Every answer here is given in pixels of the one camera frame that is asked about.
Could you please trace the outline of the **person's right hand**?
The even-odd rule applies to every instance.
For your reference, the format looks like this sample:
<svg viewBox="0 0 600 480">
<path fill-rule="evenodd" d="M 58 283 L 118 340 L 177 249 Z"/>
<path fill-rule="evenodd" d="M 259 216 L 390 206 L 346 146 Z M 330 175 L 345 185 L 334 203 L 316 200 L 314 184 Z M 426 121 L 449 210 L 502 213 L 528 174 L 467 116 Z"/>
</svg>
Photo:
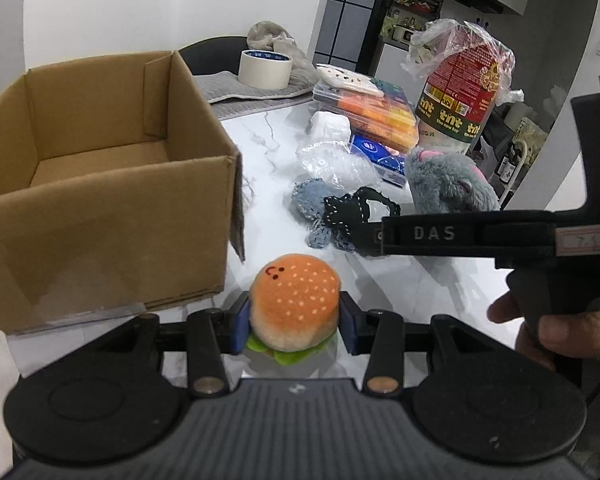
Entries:
<svg viewBox="0 0 600 480">
<path fill-rule="evenodd" d="M 508 292 L 486 315 L 496 324 L 524 322 L 516 350 L 548 368 L 555 356 L 600 361 L 600 278 L 591 273 L 514 271 Z"/>
</svg>

